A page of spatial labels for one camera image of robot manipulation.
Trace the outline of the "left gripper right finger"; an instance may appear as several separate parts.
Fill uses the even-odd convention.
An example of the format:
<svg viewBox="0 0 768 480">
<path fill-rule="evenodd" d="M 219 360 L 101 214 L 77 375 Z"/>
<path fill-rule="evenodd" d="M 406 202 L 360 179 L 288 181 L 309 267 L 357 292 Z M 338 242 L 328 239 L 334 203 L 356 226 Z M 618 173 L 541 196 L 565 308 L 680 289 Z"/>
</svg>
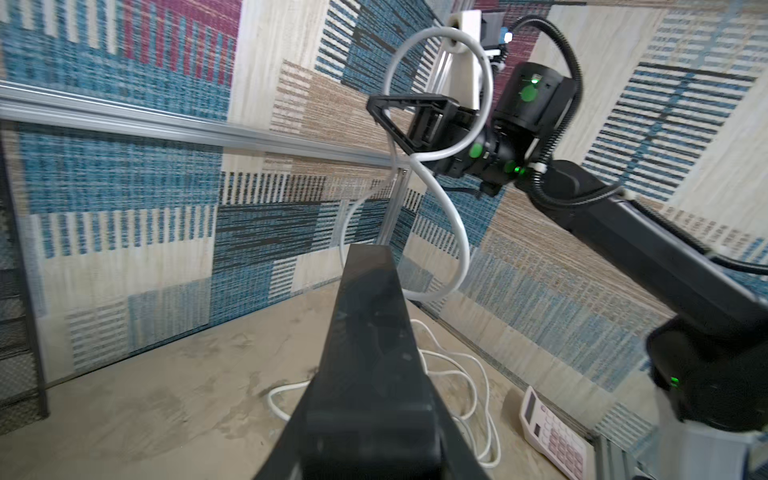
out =
<svg viewBox="0 0 768 480">
<path fill-rule="evenodd" d="M 488 480 L 489 476 L 475 459 L 469 445 L 441 399 L 437 388 L 430 383 L 437 416 L 437 429 L 441 452 L 440 479 Z"/>
</svg>

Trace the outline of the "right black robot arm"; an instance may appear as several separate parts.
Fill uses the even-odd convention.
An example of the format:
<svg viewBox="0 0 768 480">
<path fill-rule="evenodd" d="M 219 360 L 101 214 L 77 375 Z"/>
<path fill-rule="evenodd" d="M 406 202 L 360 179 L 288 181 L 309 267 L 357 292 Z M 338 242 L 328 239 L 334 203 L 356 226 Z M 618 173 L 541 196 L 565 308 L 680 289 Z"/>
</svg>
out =
<svg viewBox="0 0 768 480">
<path fill-rule="evenodd" d="M 752 434 L 767 424 L 767 303 L 730 277 L 761 267 L 706 249 L 694 237 L 579 165 L 554 158 L 577 113 L 583 76 L 526 62 L 495 109 L 435 94 L 370 97 L 367 110 L 426 184 L 476 177 L 506 185 L 673 311 L 646 342 L 662 416 L 665 479 L 742 479 Z"/>
</svg>

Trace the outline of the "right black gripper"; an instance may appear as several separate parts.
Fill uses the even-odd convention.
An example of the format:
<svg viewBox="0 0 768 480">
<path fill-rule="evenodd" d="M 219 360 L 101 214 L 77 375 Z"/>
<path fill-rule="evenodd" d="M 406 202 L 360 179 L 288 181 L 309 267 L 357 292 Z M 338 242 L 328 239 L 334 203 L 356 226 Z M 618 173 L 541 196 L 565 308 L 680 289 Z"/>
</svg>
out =
<svg viewBox="0 0 768 480">
<path fill-rule="evenodd" d="M 452 147 L 468 135 L 478 118 L 477 111 L 435 94 L 374 95 L 366 109 L 406 154 Z M 391 118 L 391 110 L 412 110 L 406 131 Z M 516 177 L 516 147 L 508 134 L 486 125 L 465 148 L 428 164 L 434 172 L 453 178 L 469 175 L 481 180 L 512 180 Z"/>
</svg>

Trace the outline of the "black power strip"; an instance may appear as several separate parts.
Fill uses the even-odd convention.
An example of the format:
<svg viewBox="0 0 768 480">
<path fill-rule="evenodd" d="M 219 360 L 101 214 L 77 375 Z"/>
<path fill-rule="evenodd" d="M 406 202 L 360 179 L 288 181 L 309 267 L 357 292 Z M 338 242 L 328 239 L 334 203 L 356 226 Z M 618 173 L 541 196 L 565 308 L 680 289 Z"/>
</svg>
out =
<svg viewBox="0 0 768 480">
<path fill-rule="evenodd" d="M 350 247 L 314 378 L 306 479 L 438 479 L 428 380 L 389 248 Z"/>
</svg>

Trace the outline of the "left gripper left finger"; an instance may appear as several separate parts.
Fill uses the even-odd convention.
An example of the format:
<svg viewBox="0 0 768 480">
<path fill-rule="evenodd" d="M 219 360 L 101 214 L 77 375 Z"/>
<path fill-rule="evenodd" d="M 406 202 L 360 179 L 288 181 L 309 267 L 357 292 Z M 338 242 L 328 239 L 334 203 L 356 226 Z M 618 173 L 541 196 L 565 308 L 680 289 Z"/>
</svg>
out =
<svg viewBox="0 0 768 480">
<path fill-rule="evenodd" d="M 292 414 L 288 415 L 275 404 L 274 396 L 277 394 L 301 388 L 305 388 L 305 392 Z M 285 428 L 266 461 L 253 476 L 254 480 L 302 479 L 300 452 L 307 435 L 308 396 L 311 390 L 311 383 L 293 383 L 275 387 L 268 392 L 266 397 L 268 408 L 285 422 Z"/>
</svg>

